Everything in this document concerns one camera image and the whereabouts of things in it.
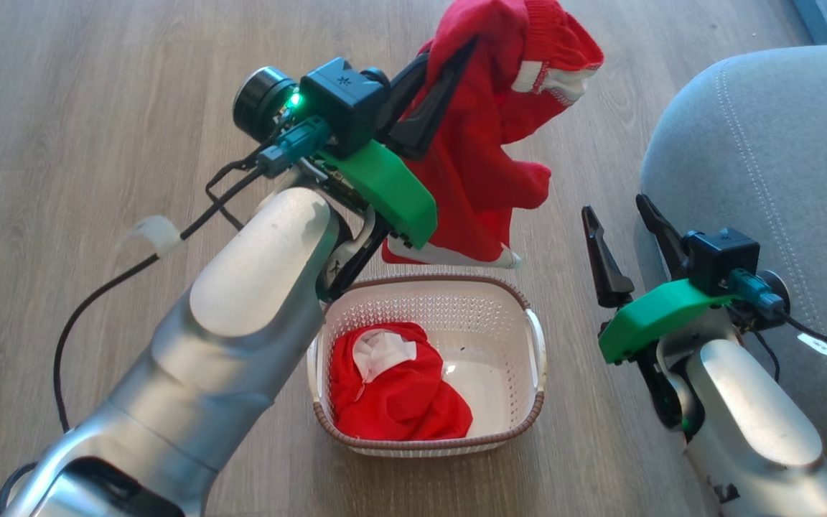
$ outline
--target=wooden floor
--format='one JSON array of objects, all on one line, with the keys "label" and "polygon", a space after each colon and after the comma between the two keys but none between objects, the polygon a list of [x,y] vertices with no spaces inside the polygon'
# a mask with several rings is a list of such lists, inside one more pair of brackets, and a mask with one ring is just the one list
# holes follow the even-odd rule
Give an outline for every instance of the wooden floor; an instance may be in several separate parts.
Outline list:
[{"label": "wooden floor", "polygon": [[[186,225],[202,188],[252,141],[230,120],[256,68],[298,78],[335,55],[398,72],[449,0],[0,0],[0,484],[59,435],[56,337],[73,307],[144,246],[142,218]],[[304,369],[221,474],[213,517],[298,515],[715,515],[680,438],[649,410],[639,374],[607,367],[580,207],[593,203],[637,281],[637,168],[660,112],[722,58],[808,44],[790,0],[565,0],[606,65],[576,106],[524,143],[554,170],[551,199],[515,217],[515,282],[548,338],[548,397],[532,430],[489,454],[440,461],[359,457],[312,418]],[[269,185],[246,190],[247,216]],[[66,353],[70,419],[95,408],[171,302],[233,230],[220,218],[80,321]],[[368,275],[402,274],[371,266]]]}]

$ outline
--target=green plastic part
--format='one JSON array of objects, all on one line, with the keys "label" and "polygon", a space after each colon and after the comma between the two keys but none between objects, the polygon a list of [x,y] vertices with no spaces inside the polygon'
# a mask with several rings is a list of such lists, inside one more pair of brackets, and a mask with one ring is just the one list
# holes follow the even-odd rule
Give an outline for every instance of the green plastic part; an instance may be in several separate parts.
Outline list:
[{"label": "green plastic part", "polygon": [[436,232],[436,200],[397,154],[374,140],[343,160],[319,154],[414,248],[423,248]]},{"label": "green plastic part", "polygon": [[734,294],[710,297],[687,279],[670,281],[617,311],[598,337],[606,363],[630,359],[653,341],[685,327],[710,305],[727,305]]}]

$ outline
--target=red cloth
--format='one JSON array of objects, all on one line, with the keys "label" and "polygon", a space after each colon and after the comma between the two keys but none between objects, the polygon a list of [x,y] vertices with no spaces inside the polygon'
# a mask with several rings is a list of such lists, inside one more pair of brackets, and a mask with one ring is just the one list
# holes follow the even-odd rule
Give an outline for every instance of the red cloth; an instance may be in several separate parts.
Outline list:
[{"label": "red cloth", "polygon": [[[417,356],[391,367],[364,387],[353,360],[353,347],[365,331],[375,328],[413,341]],[[347,436],[411,441],[463,438],[468,433],[472,412],[462,396],[442,380],[442,358],[417,324],[358,328],[339,337],[332,353],[334,426]]]},{"label": "red cloth", "polygon": [[[512,209],[541,205],[551,178],[548,167],[514,161],[501,145],[532,134],[581,95],[565,94],[551,82],[565,75],[552,72],[591,75],[604,57],[557,0],[455,0],[436,38],[421,50],[430,55],[426,85],[414,105],[442,65],[474,38],[472,59],[429,153],[422,162],[406,163],[439,206],[430,244],[495,261],[509,246]],[[581,85],[578,76],[574,80]],[[382,256],[409,262],[387,246]]]}]

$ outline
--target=white plastic basket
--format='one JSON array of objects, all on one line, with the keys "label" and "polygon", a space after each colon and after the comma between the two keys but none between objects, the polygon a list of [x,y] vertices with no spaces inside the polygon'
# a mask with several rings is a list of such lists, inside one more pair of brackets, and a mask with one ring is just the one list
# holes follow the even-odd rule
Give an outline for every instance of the white plastic basket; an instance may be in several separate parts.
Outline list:
[{"label": "white plastic basket", "polygon": [[[329,399],[332,347],[345,332],[411,321],[423,327],[444,361],[443,379],[474,417],[461,439],[384,442],[357,439],[335,428]],[[308,349],[308,381],[322,428],[364,455],[434,457],[499,447],[538,418],[547,378],[544,336],[528,301],[498,279],[421,276],[368,281],[328,307]]]}]

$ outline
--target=brown basket rim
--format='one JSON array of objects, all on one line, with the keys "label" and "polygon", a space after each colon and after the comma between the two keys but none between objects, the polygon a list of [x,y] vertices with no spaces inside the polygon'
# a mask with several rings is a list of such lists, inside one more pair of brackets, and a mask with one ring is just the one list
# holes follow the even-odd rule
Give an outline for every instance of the brown basket rim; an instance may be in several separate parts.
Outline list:
[{"label": "brown basket rim", "polygon": [[[355,289],[362,289],[376,285],[404,284],[404,282],[408,281],[484,282],[485,284],[496,285],[497,287],[509,292],[509,294],[512,294],[512,297],[519,302],[519,305],[521,305],[522,310],[525,311],[531,308],[528,298],[525,298],[522,291],[516,289],[515,286],[509,284],[509,282],[503,281],[502,279],[476,274],[412,274],[403,276],[385,276],[381,278],[368,279],[367,281],[361,281],[358,282],[358,284],[353,284],[350,286],[348,291],[354,291]],[[324,313],[326,314],[330,308],[331,304],[328,304],[324,309]],[[528,412],[528,415],[525,416],[525,419],[522,420],[518,426],[515,426],[506,432],[497,432],[496,434],[489,434],[486,436],[473,436],[472,438],[437,439],[436,441],[420,442],[389,442],[384,441],[384,439],[353,438],[342,433],[340,429],[336,428],[327,418],[321,402],[312,402],[315,418],[318,419],[319,425],[321,425],[321,427],[331,435],[331,438],[336,439],[336,441],[341,442],[343,445],[347,445],[348,447],[353,447],[355,449],[372,449],[378,451],[440,451],[445,449],[459,449],[464,447],[507,442],[509,439],[516,438],[516,436],[528,431],[528,428],[535,423],[535,420],[538,419],[538,415],[541,414],[542,406],[544,406],[544,392],[539,391],[538,393],[535,393],[535,403],[532,405],[531,411]]]}]

